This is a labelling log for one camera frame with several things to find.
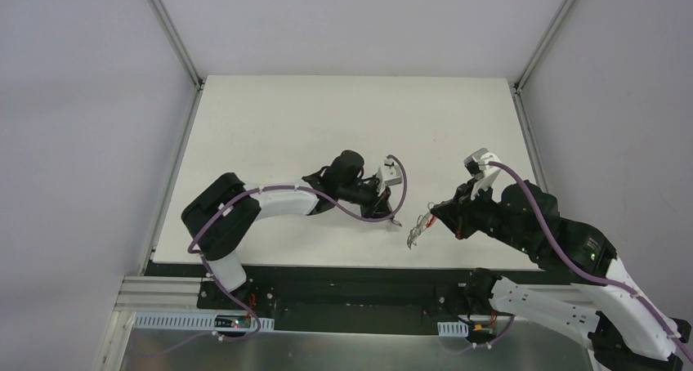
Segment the red handled metal keyring holder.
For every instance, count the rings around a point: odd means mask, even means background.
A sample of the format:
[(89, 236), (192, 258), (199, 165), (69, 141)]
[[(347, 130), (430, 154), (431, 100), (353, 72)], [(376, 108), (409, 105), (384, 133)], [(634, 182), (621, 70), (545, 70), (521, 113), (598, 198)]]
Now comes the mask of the red handled metal keyring holder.
[(406, 244), (407, 248), (411, 249), (417, 245), (416, 241), (421, 236), (421, 234), (430, 228), (437, 220), (437, 217), (432, 213), (432, 209), (436, 206), (435, 203), (430, 202), (427, 205), (427, 210), (425, 213), (420, 215), (416, 220), (413, 228), (409, 231)]

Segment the silver key with black tag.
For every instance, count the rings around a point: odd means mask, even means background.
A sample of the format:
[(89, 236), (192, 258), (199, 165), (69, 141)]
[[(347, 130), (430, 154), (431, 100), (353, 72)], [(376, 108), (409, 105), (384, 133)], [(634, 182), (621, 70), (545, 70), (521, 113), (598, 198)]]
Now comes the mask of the silver key with black tag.
[(395, 219), (389, 219), (389, 220), (386, 221), (386, 229), (387, 229), (387, 231), (395, 231), (395, 232), (397, 232), (397, 231), (401, 230), (401, 228), (402, 228), (401, 223), (400, 223), (399, 221), (395, 220)]

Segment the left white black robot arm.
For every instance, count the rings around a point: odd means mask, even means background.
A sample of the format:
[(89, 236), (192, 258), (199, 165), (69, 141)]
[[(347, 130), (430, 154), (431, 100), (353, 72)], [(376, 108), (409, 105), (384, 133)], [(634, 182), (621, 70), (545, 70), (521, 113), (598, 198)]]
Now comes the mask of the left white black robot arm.
[(237, 248), (256, 222), (289, 215), (315, 216), (333, 208), (349, 214), (347, 203), (359, 207), (355, 219), (389, 221), (403, 204), (391, 205), (392, 189), (407, 187), (399, 159), (389, 154), (370, 177), (364, 158), (344, 150), (327, 166), (287, 184), (252, 185), (233, 172), (220, 175), (181, 213), (192, 238), (188, 252), (198, 254), (220, 287), (217, 296), (230, 309), (243, 307), (249, 298), (246, 272)]

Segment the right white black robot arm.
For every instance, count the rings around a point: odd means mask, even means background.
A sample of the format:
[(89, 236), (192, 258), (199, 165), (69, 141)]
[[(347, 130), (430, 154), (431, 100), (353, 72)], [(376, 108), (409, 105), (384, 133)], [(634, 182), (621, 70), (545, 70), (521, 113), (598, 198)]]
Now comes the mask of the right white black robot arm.
[(524, 253), (589, 301), (577, 306), (477, 268), (464, 288), (468, 310), (519, 316), (591, 351), (610, 370), (680, 370), (692, 356), (691, 324), (670, 318), (645, 296), (615, 247), (596, 227), (561, 217), (557, 199), (528, 181), (506, 187), (499, 201), (476, 181), (461, 185), (430, 214), (457, 239), (483, 233)]

